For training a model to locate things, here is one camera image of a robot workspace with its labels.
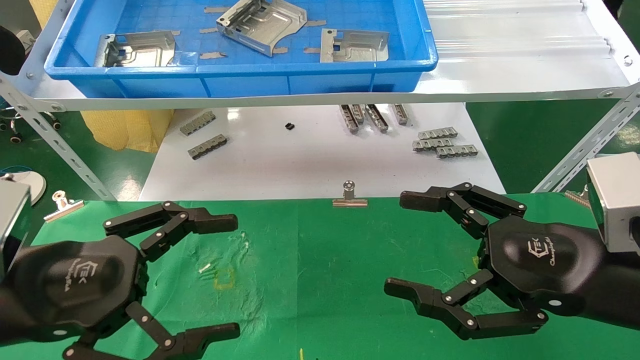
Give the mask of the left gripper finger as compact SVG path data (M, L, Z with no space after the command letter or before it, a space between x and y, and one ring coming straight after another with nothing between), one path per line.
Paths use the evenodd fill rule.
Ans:
M141 256L155 262L187 235L215 234L236 231L235 214L212 215L204 207L186 208L174 202L162 202L138 209L103 223L105 234L123 239L153 230L139 244Z

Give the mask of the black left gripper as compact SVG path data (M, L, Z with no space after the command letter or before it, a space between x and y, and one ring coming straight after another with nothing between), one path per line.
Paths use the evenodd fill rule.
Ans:
M24 248L10 268L10 344L80 337L64 360L123 360L94 346L133 320L157 344L147 360L201 360L210 344L240 337L236 322L171 335L139 303L148 281L140 251L118 235Z

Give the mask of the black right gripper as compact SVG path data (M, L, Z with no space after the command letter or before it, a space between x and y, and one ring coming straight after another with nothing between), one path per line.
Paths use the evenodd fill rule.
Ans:
M473 239L486 236L482 263L488 269L446 292L393 277L385 280L384 292L412 303L419 316L442 322L461 340L479 340L536 333L549 319L540 309L560 316L586 313L586 290L606 253L594 228L528 221L522 218L527 210L523 203L470 182L403 191L399 204L444 212ZM489 226L484 214L498 221ZM517 311L474 316L464 310L493 284L498 297Z

